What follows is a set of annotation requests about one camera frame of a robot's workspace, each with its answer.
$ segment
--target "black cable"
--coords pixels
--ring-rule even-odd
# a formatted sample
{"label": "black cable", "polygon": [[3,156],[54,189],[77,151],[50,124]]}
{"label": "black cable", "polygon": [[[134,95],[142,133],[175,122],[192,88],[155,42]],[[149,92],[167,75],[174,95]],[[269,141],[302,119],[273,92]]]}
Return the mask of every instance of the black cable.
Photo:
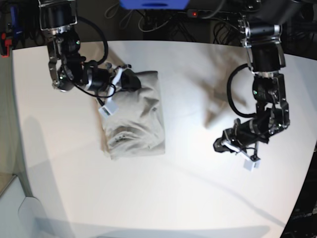
{"label": "black cable", "polygon": [[225,45],[225,39],[228,37],[230,33],[230,29],[228,29],[226,26],[224,27],[227,31],[224,31],[220,36],[219,36],[219,42],[222,45]]}
{"label": "black cable", "polygon": [[184,26],[184,24],[182,24],[180,21],[177,23],[177,27],[179,29],[179,32],[182,33],[182,35],[184,36],[184,38],[186,39],[186,41],[192,41],[194,42],[193,38],[191,37],[191,35],[189,34],[188,31],[186,31],[186,28]]}
{"label": "black cable", "polygon": [[218,41],[218,34],[219,34],[219,32],[223,29],[225,27],[225,23],[224,22],[222,22],[222,21],[220,21],[220,22],[217,22],[215,25],[214,25],[214,27],[213,27],[213,30],[212,30],[212,32],[213,32],[213,44],[215,44],[215,43],[217,43],[217,44],[219,44],[219,41]]}
{"label": "black cable", "polygon": [[223,28],[225,27],[225,24],[224,23],[222,23],[221,25],[220,25],[220,28],[217,30],[217,32],[216,32],[216,39],[217,39],[217,41],[218,41],[218,39],[219,39],[219,44],[221,44],[221,41],[220,41],[220,36],[218,37],[218,35],[219,35],[219,33],[223,30]]}
{"label": "black cable", "polygon": [[145,17],[145,15],[142,13],[142,12],[140,12],[139,10],[135,10],[137,13],[139,13],[141,16],[143,16],[143,17]]}
{"label": "black cable", "polygon": [[185,33],[185,30],[182,28],[182,26],[180,25],[179,21],[176,22],[176,26],[175,26],[175,27],[177,27],[177,29],[175,30],[175,35],[176,35],[177,33],[181,33],[181,34],[183,35],[184,39],[185,39],[187,42],[189,42],[189,39],[187,38],[187,35],[186,35],[186,33]]}
{"label": "black cable", "polygon": [[192,41],[192,42],[197,42],[197,40],[195,39],[195,37],[189,33],[188,29],[186,28],[186,26],[184,25],[184,23],[182,21],[179,21],[179,27],[181,27],[184,31],[184,33],[188,36],[188,38]]}
{"label": "black cable", "polygon": [[254,150],[255,155],[258,154],[258,150],[256,148],[252,148],[252,147],[244,148],[244,149],[240,150],[237,154],[241,153],[244,150]]}
{"label": "black cable", "polygon": [[252,114],[244,114],[238,111],[238,109],[235,107],[233,100],[232,100],[232,95],[231,95],[231,83],[233,80],[233,77],[240,72],[241,70],[243,70],[244,68],[247,68],[248,64],[243,64],[238,66],[229,76],[228,78],[228,83],[227,83],[227,97],[228,97],[228,102],[229,105],[231,107],[231,109],[235,112],[235,114],[237,114],[238,116],[242,117],[242,118],[254,118],[256,116],[255,113]]}
{"label": "black cable", "polygon": [[229,40],[229,37],[231,36],[231,35],[233,35],[233,34],[236,34],[236,33],[234,33],[234,32],[232,32],[232,29],[229,29],[229,31],[228,31],[228,34],[225,36],[225,38],[223,39],[224,40],[224,45],[230,45],[230,43],[232,42],[232,41],[230,41]]}
{"label": "black cable", "polygon": [[213,16],[215,16],[218,12],[220,12],[220,10],[222,9],[223,5],[226,3],[226,0],[219,0],[220,3],[218,4],[217,8],[215,11],[211,12],[210,14],[208,14],[207,16],[203,16],[202,19],[209,19],[212,18]]}
{"label": "black cable", "polygon": [[62,67],[62,69],[63,69],[63,71],[64,71],[64,74],[66,75],[67,80],[68,80],[72,85],[74,85],[77,89],[79,89],[80,91],[82,91],[83,93],[85,93],[85,94],[87,94],[87,95],[89,95],[89,96],[91,96],[91,97],[94,97],[94,98],[111,98],[111,97],[116,93],[116,87],[115,87],[115,85],[113,85],[113,84],[110,84],[110,85],[109,85],[110,87],[112,87],[112,88],[114,89],[113,93],[112,93],[111,95],[109,95],[109,96],[98,96],[98,95],[94,95],[94,94],[88,93],[87,91],[85,91],[84,89],[82,89],[81,87],[79,87],[76,83],[73,82],[73,80],[71,80],[71,79],[69,78],[69,76],[68,76],[68,74],[67,74],[67,71],[66,71],[66,69],[65,69],[64,63],[61,64],[61,67]]}
{"label": "black cable", "polygon": [[97,101],[99,102],[100,106],[103,107],[105,105],[105,103],[100,98],[97,98]]}
{"label": "black cable", "polygon": [[237,38],[237,33],[231,32],[227,38],[226,44],[230,45]]}
{"label": "black cable", "polygon": [[102,64],[103,62],[105,62],[105,60],[106,60],[107,57],[108,57],[108,42],[107,42],[107,39],[106,39],[106,37],[105,37],[103,31],[102,31],[96,24],[94,24],[93,22],[91,22],[91,21],[85,19],[85,18],[82,17],[82,16],[78,16],[77,19],[78,19],[79,21],[81,21],[81,22],[86,23],[87,25],[90,25],[92,28],[95,29],[95,31],[97,31],[97,33],[98,33],[99,36],[101,37],[101,40],[102,40],[102,42],[103,42],[103,44],[104,44],[104,52],[105,52],[105,53],[104,53],[104,56],[102,57],[102,59],[97,62],[97,64],[98,64],[98,65]]}

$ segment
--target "white tabletop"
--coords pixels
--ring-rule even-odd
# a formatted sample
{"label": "white tabletop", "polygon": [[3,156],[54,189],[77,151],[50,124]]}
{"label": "white tabletop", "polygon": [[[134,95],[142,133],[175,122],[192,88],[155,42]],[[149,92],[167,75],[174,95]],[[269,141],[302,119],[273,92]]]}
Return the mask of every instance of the white tabletop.
{"label": "white tabletop", "polygon": [[[261,167],[214,152],[237,116],[226,82],[244,49],[180,42],[109,42],[138,71],[157,70],[166,154],[110,160],[101,150],[93,99],[51,87],[46,47],[13,52],[15,93],[28,177],[58,237],[280,237],[317,140],[317,62],[286,56],[290,127],[261,144]],[[81,54],[99,59],[100,43]],[[238,109],[255,111],[248,70],[233,82]]]}

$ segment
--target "cable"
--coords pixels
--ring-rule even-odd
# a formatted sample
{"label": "cable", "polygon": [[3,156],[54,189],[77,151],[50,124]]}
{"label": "cable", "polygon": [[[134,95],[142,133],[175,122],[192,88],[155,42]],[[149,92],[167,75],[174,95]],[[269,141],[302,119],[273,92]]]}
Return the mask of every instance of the cable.
{"label": "cable", "polygon": [[104,44],[104,56],[102,57],[101,60],[99,60],[99,61],[97,62],[97,64],[98,64],[98,65],[102,64],[103,62],[105,62],[105,60],[106,60],[107,57],[108,57],[108,42],[107,42],[107,39],[106,39],[104,33],[102,32],[102,30],[101,30],[96,24],[94,24],[93,22],[91,22],[91,21],[85,19],[85,18],[82,17],[82,16],[78,16],[78,17],[77,17],[77,20],[79,20],[79,21],[81,21],[81,22],[84,22],[84,23],[86,23],[87,25],[90,25],[92,28],[95,29],[95,31],[97,31],[97,33],[98,33],[99,36],[101,37],[101,40],[102,40],[102,42],[103,42],[103,44]]}
{"label": "cable", "polygon": [[143,16],[143,17],[145,17],[145,15],[142,13],[142,12],[140,12],[139,10],[135,10],[137,13],[139,13],[141,16]]}
{"label": "cable", "polygon": [[233,29],[237,30],[238,32],[240,32],[240,30],[238,29],[238,27],[232,25],[232,24],[231,24],[230,22],[228,22],[228,21],[225,21],[225,20],[223,20],[223,19],[221,19],[221,18],[218,18],[218,17],[212,17],[212,18],[210,18],[210,19],[211,19],[211,20],[221,21],[221,22],[223,22],[223,23],[225,23],[225,24],[231,26]]}
{"label": "cable", "polygon": [[117,14],[117,12],[118,12],[118,10],[119,10],[119,7],[120,7],[120,2],[117,2],[117,3],[115,3],[114,5],[112,5],[111,7],[109,7],[109,8],[105,11],[105,14],[104,14],[105,18],[106,18],[106,19],[111,19],[111,18],[113,18],[113,17]]}
{"label": "cable", "polygon": [[235,44],[236,46],[240,46],[240,31],[233,31],[232,28],[230,30],[230,33],[227,37],[226,40],[226,45],[231,45],[232,43],[236,42],[237,44]]}
{"label": "cable", "polygon": [[248,148],[244,148],[244,149],[240,150],[239,152],[236,153],[236,155],[239,154],[239,153],[241,153],[241,152],[244,151],[244,150],[254,150],[255,155],[258,154],[258,150],[257,150],[256,148],[248,147]]}
{"label": "cable", "polygon": [[223,5],[226,3],[226,0],[219,0],[220,3],[217,6],[216,10],[211,12],[210,14],[208,14],[207,16],[203,16],[202,19],[210,19],[213,16],[215,16],[218,12],[220,12],[220,10],[222,9]]}
{"label": "cable", "polygon": [[238,73],[240,72],[241,70],[243,70],[244,68],[247,68],[248,67],[248,64],[243,64],[243,65],[240,65],[238,66],[232,73],[231,75],[229,76],[228,78],[228,83],[227,83],[227,97],[228,97],[228,102],[229,102],[229,105],[231,107],[231,109],[235,112],[235,114],[237,114],[238,116],[242,117],[242,118],[254,118],[256,116],[255,113],[252,113],[252,114],[244,114],[244,113],[241,113],[238,111],[238,109],[235,107],[234,103],[233,103],[233,100],[232,100],[232,95],[231,95],[231,83],[232,83],[232,80],[233,80],[233,77]]}
{"label": "cable", "polygon": [[99,102],[100,106],[103,107],[105,105],[105,103],[100,98],[97,98],[97,101]]}
{"label": "cable", "polygon": [[180,33],[186,41],[197,42],[195,37],[192,34],[190,34],[187,27],[185,26],[183,18],[179,15],[180,13],[181,12],[173,14],[173,12],[171,12],[172,16],[169,21],[168,29],[166,29],[166,31],[168,32],[168,39],[174,41],[174,37],[178,33]]}
{"label": "cable", "polygon": [[221,31],[221,29],[224,27],[224,23],[223,22],[217,22],[215,24],[215,26],[213,27],[213,44],[217,43],[219,44],[219,41],[218,41],[218,33]]}
{"label": "cable", "polygon": [[67,78],[67,80],[72,84],[72,85],[74,85],[77,89],[79,89],[80,91],[82,91],[83,93],[85,93],[85,94],[87,94],[87,95],[89,95],[89,96],[91,96],[91,97],[94,97],[94,98],[111,98],[115,93],[116,93],[116,87],[115,87],[115,85],[113,85],[113,84],[109,84],[109,86],[110,87],[112,87],[114,90],[113,90],[113,93],[111,94],[111,95],[108,95],[108,96],[98,96],[98,95],[94,95],[94,94],[91,94],[91,93],[88,93],[87,91],[85,91],[84,89],[82,89],[81,87],[79,87],[76,83],[74,83],[73,82],[73,80],[71,80],[70,78],[69,78],[69,76],[68,76],[68,74],[67,74],[67,71],[66,71],[66,69],[65,69],[65,64],[62,62],[62,64],[61,64],[61,67],[62,67],[62,69],[63,69],[63,71],[64,71],[64,74],[66,75],[66,78]]}
{"label": "cable", "polygon": [[217,32],[216,32],[216,34],[215,34],[215,39],[216,39],[216,41],[217,41],[217,43],[218,44],[220,44],[221,43],[221,41],[220,41],[220,37],[218,37],[218,35],[219,35],[219,33],[223,30],[223,28],[225,28],[225,24],[224,23],[222,23],[222,22],[219,22],[220,23],[220,28],[217,30]]}
{"label": "cable", "polygon": [[134,10],[130,10],[129,13],[126,14],[126,15],[122,18],[122,20],[119,22],[119,28],[120,28],[121,30],[124,30],[124,29],[126,29],[126,28],[128,27],[133,13],[134,13]]}
{"label": "cable", "polygon": [[141,23],[141,21],[142,21],[143,18],[144,18],[144,17],[141,17],[141,18],[140,18],[139,23],[138,23],[138,27],[139,27],[139,30],[140,30],[140,31],[142,31],[142,32],[144,32],[144,33],[147,33],[147,32],[153,32],[153,31],[159,30],[160,28],[164,27],[167,23],[169,23],[169,21],[173,18],[173,16],[172,16],[169,20],[167,20],[166,22],[164,22],[162,25],[160,25],[160,26],[158,26],[158,27],[156,27],[156,28],[153,28],[153,29],[151,29],[151,30],[143,30],[143,29],[141,28],[140,23]]}
{"label": "cable", "polygon": [[219,36],[219,42],[220,44],[224,45],[224,40],[228,37],[230,34],[230,29],[228,29],[226,26],[224,27],[227,31],[224,31],[220,36]]}

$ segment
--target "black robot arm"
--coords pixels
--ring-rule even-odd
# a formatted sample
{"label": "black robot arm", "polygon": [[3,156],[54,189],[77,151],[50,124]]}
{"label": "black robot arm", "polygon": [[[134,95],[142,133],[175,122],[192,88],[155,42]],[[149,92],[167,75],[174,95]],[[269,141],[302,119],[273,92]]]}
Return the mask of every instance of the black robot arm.
{"label": "black robot arm", "polygon": [[[227,96],[229,105],[238,116],[251,119],[244,123],[235,120],[234,126],[226,129],[213,146],[219,153],[241,153],[248,160],[249,169],[252,169],[258,167],[260,162],[259,142],[268,143],[271,136],[287,129],[290,124],[284,75],[279,73],[285,67],[285,58],[280,41],[280,25],[245,17],[239,23],[241,33],[245,34],[242,44],[247,50],[248,63],[239,66],[230,75]],[[244,68],[248,68],[254,75],[256,112],[253,114],[239,112],[231,97],[231,82]],[[249,149],[252,149],[252,155],[247,153]]]}
{"label": "black robot arm", "polygon": [[[109,98],[116,93],[115,86],[111,82],[118,72],[118,67],[111,70],[112,65],[109,63],[106,64],[106,69],[98,68],[108,56],[108,44],[103,32],[93,22],[77,16],[76,0],[40,0],[39,3],[41,29],[51,34],[48,51],[53,88],[65,92],[76,87],[98,98],[100,104],[103,104],[100,98]],[[99,34],[104,44],[104,55],[100,60],[86,62],[86,57],[79,54],[81,41],[74,29],[77,21],[90,25]],[[61,66],[57,69],[58,61],[61,62]],[[131,68],[129,64],[120,67]],[[139,79],[131,70],[125,70],[120,79],[123,91],[135,91],[141,88]],[[100,93],[105,94],[110,87],[114,88],[111,95],[100,95]]]}

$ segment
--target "metal bracket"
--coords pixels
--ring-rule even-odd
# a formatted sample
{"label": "metal bracket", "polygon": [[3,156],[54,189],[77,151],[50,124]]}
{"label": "metal bracket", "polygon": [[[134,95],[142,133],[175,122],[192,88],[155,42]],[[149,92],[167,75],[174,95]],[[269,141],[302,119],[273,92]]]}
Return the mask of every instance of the metal bracket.
{"label": "metal bracket", "polygon": [[289,105],[286,101],[286,93],[285,93],[285,81],[284,81],[284,75],[280,74],[276,77],[276,82],[278,86],[278,95],[279,95],[279,104],[281,107],[282,112],[282,126],[284,129],[287,129],[290,125],[290,119],[289,119]]}
{"label": "metal bracket", "polygon": [[59,60],[58,45],[55,42],[55,40],[52,39],[51,41],[48,42],[47,47],[48,47],[48,52],[50,57],[49,69],[50,69],[50,74],[53,81],[53,88],[57,89],[59,85],[59,75],[56,69],[56,64],[57,64],[57,61]]}
{"label": "metal bracket", "polygon": [[278,54],[279,54],[279,60],[280,60],[280,65],[281,68],[286,67],[285,63],[285,56],[284,52],[281,46],[281,33],[282,33],[282,26],[279,25],[274,25],[274,34],[270,36],[262,36],[262,37],[257,37],[257,38],[252,38],[251,35],[251,29],[250,29],[250,24],[246,20],[245,16],[242,16],[241,19],[238,20],[239,26],[240,26],[240,32],[242,34],[245,34],[245,38],[241,40],[241,44],[244,48],[246,48],[247,51],[247,62],[248,62],[248,67],[252,74],[258,73],[254,72],[254,68],[252,66],[252,52],[251,48],[252,46],[258,46],[258,45],[265,45],[265,44],[276,44],[277,49],[278,49]]}
{"label": "metal bracket", "polygon": [[250,171],[252,171],[254,168],[259,168],[260,166],[260,158],[257,156],[257,151],[259,147],[259,143],[255,143],[255,149],[253,155],[248,155],[248,153],[244,150],[241,150],[239,147],[233,145],[231,142],[234,141],[230,138],[230,132],[233,129],[227,129],[224,131],[225,140],[221,141],[221,145],[227,147],[231,151],[236,152],[237,154],[241,154],[242,157],[246,160],[244,167]]}

